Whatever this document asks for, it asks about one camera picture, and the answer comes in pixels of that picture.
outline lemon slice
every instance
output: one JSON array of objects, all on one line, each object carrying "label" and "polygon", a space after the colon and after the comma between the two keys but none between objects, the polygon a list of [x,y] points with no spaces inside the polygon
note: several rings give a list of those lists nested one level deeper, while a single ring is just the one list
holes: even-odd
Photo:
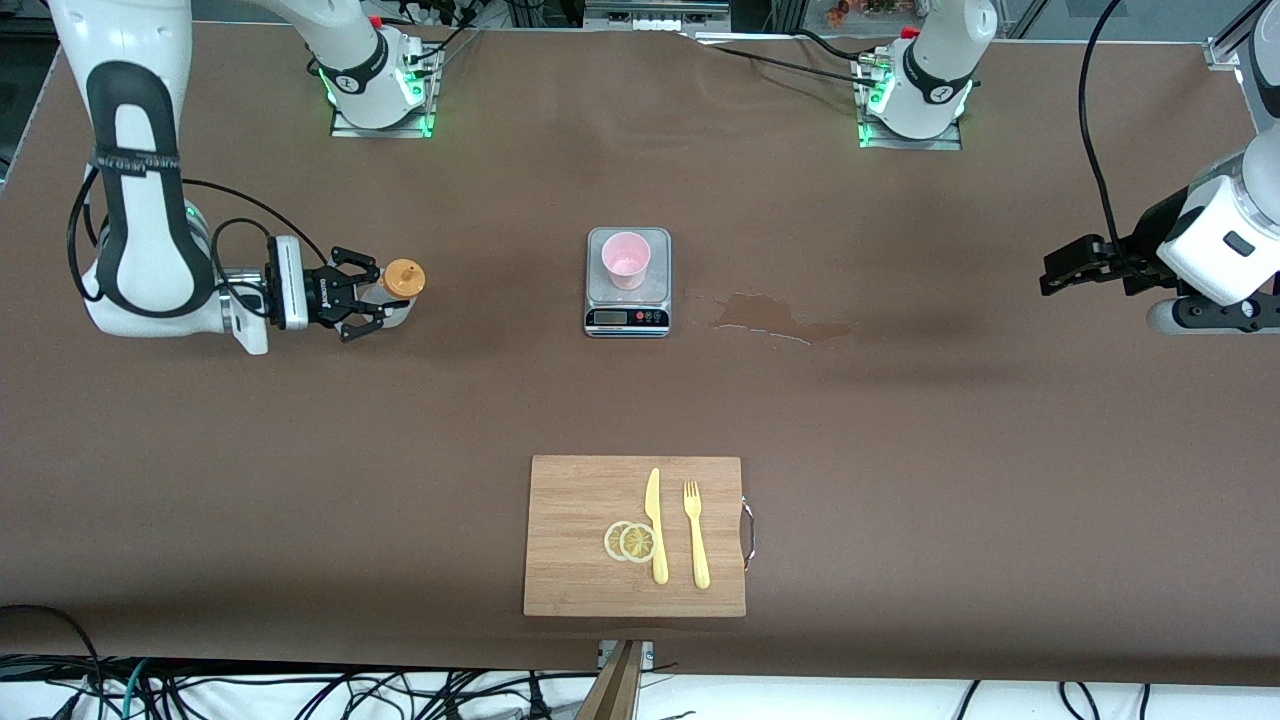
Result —
[{"label": "lemon slice", "polygon": [[622,555],[622,532],[630,527],[631,520],[618,520],[609,525],[608,530],[604,530],[604,552],[608,552],[609,557],[622,562],[627,561],[627,556]]},{"label": "lemon slice", "polygon": [[635,523],[622,530],[622,556],[632,562],[648,562],[653,557],[653,528]]}]

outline brown table surface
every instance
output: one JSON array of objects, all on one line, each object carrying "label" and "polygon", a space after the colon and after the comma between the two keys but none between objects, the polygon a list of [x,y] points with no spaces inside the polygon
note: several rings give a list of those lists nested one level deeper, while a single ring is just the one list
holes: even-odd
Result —
[{"label": "brown table surface", "polygon": [[[858,147],[838,83],[684,37],[489,33],[435,138],[355,141],[291,29],[200,26],[187,176],[430,277],[394,332],[265,357],[84,316],[63,233],[91,137],[60,63],[0,205],[0,600],[113,655],[584,667],[628,635],[682,671],[1280,683],[1275,340],[1038,292],[1047,251],[1103,228],[1079,58],[992,46],[965,150],[895,152]],[[1252,135],[1194,46],[1105,46],[1091,97],[1125,228]],[[589,340],[586,233],[628,224],[675,238],[677,327]],[[723,302],[836,337],[714,327]],[[748,616],[524,618],[535,454],[741,456]]]}]

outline metal frame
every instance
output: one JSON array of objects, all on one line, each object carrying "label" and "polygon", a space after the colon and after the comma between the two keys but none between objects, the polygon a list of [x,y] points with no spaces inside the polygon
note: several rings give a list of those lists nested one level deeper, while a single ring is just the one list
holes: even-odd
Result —
[{"label": "metal frame", "polygon": [[1235,19],[1204,41],[1204,61],[1213,70],[1231,70],[1240,64],[1239,50],[1253,32],[1258,15],[1270,0],[1254,0]]},{"label": "metal frame", "polygon": [[[850,61],[849,69],[856,78],[870,77],[863,68],[861,63]],[[870,104],[872,92],[873,90],[864,85],[854,86],[854,100],[858,105],[858,145],[860,147],[884,147],[890,150],[961,149],[960,122],[957,119],[951,120],[947,129],[942,131],[942,135],[937,137],[931,137],[928,140],[911,140],[902,137],[888,129],[888,126],[886,126],[883,120],[867,110],[867,106]]]},{"label": "metal frame", "polygon": [[586,0],[584,29],[731,31],[728,0]]},{"label": "metal frame", "polygon": [[[1032,4],[1027,8],[1027,12],[1023,13],[1023,17],[1018,18],[1018,22],[1014,23],[1012,29],[1010,29],[1005,35],[1005,37],[1009,37],[1010,40],[1021,40],[1027,37],[1027,33],[1030,32],[1032,26],[1036,24],[1036,20],[1039,19],[1041,13],[1044,12],[1044,6],[1048,5],[1051,1],[1052,0],[1032,0]],[[1005,6],[1005,10],[1009,9],[1006,3],[1001,3],[1001,5]]]}]

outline white floor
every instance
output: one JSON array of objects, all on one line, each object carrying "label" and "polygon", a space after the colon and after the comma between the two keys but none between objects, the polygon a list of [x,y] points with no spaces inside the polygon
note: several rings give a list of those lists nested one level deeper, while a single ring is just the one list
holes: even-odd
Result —
[{"label": "white floor", "polygon": [[[518,673],[493,673],[475,688],[520,678]],[[380,675],[372,675],[374,680]],[[438,674],[411,675],[415,689],[438,688]],[[356,683],[355,689],[372,680]],[[735,678],[710,675],[650,675],[640,693],[637,720],[666,720],[681,714],[690,720],[954,720],[966,680],[867,680]],[[183,693],[187,702],[210,720],[288,720],[321,685],[242,687],[204,684]],[[552,706],[581,700],[590,680],[549,680],[543,692]],[[1138,685],[1091,683],[1101,720],[1137,720]],[[72,694],[70,689],[42,683],[0,683],[0,720],[31,720],[51,716]],[[314,715],[315,720],[340,717],[349,694],[334,692]],[[384,697],[408,712],[407,698]],[[1076,706],[1088,719],[1078,693]],[[417,702],[421,708],[422,701]],[[515,697],[477,700],[462,706],[467,720],[492,717],[503,708],[524,707]],[[96,717],[96,705],[82,703],[76,720]],[[399,720],[393,707],[366,702],[352,720]],[[1147,710],[1149,720],[1265,720],[1280,719],[1280,688],[1225,688],[1156,685]],[[969,707],[965,720],[1071,720],[1053,683],[986,682]]]}]

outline cutting board handle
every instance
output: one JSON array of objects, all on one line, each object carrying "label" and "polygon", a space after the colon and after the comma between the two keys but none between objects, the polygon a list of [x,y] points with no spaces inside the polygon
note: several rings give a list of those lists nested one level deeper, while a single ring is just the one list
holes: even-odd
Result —
[{"label": "cutting board handle", "polygon": [[742,571],[748,571],[751,568],[751,560],[755,557],[755,514],[751,512],[751,506],[746,503],[746,496],[742,496],[742,514],[746,515],[746,534],[748,541],[751,543],[746,553],[742,556]]}]

